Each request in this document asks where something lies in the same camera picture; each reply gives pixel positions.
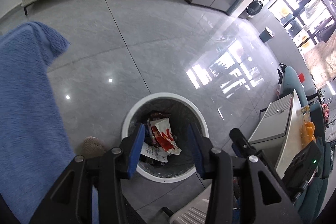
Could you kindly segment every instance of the clothing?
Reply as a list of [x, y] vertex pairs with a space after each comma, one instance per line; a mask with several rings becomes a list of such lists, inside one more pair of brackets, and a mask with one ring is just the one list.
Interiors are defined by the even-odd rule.
[[310, 19], [312, 17], [312, 15], [315, 13], [317, 6], [319, 5], [320, 2], [321, 0], [312, 0], [307, 5], [304, 6], [304, 8], [306, 9], [307, 19]]
[[294, 19], [291, 22], [291, 25], [292, 25], [292, 27], [288, 30], [288, 33], [291, 36], [291, 38], [294, 38], [302, 30], [302, 27], [299, 24], [298, 19]]
[[314, 27], [315, 32], [318, 32], [318, 31], [320, 31], [320, 30], [323, 30], [323, 29], [325, 28], [325, 26], [327, 26], [328, 23], [330, 22], [330, 19], [331, 19], [331, 18], [327, 18], [327, 19], [325, 19], [325, 20], [322, 20], [318, 25], [316, 25], [316, 26]]
[[[46, 74], [68, 45], [39, 22], [0, 37], [0, 193], [21, 224], [74, 157]], [[98, 222], [96, 192], [92, 218]]]
[[297, 8], [294, 12], [293, 12], [293, 16], [297, 17], [301, 11], [305, 8], [305, 6], [310, 2], [311, 0], [302, 0], [299, 2], [299, 8]]
[[324, 30], [319, 31], [316, 35], [318, 42], [324, 41], [325, 43], [327, 43], [331, 35], [334, 33], [335, 29], [336, 23], [326, 27]]

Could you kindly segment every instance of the small trash bin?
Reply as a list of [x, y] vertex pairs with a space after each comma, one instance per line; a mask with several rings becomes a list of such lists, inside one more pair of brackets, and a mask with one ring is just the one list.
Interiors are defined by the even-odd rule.
[[265, 43], [271, 38], [273, 38], [274, 35], [272, 34], [272, 31], [266, 27], [265, 30], [259, 35], [259, 38]]
[[122, 128], [122, 139], [131, 134], [137, 122], [142, 122], [151, 111], [170, 113], [171, 131], [175, 142], [181, 148], [179, 155], [168, 156], [163, 166], [153, 166], [139, 161], [136, 168], [147, 179], [171, 183], [184, 180], [195, 173], [196, 168], [188, 145], [187, 126], [194, 122], [203, 136], [209, 137], [208, 128], [199, 109], [188, 99], [173, 93], [155, 93], [137, 102], [128, 112]]

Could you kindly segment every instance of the beige slipper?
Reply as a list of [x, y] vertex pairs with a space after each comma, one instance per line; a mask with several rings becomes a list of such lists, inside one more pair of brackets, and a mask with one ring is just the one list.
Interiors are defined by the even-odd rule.
[[102, 141], [96, 137], [86, 137], [82, 143], [81, 155], [85, 158], [102, 156], [108, 149]]

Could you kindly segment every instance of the red object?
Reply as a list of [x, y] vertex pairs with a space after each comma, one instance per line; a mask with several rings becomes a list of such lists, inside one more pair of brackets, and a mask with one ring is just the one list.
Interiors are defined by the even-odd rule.
[[305, 76], [303, 75], [303, 73], [299, 74], [299, 79], [300, 79], [301, 83], [303, 83], [305, 81]]
[[169, 149], [174, 149], [174, 146], [161, 136], [156, 126], [152, 126], [152, 131], [155, 136], [157, 142], [161, 145], [161, 147], [167, 152]]

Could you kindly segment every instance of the window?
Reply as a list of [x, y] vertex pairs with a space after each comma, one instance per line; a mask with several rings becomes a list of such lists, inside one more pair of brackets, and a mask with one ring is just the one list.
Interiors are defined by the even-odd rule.
[[277, 0], [269, 10], [287, 30], [301, 54], [319, 43], [317, 34], [335, 22], [323, 0]]

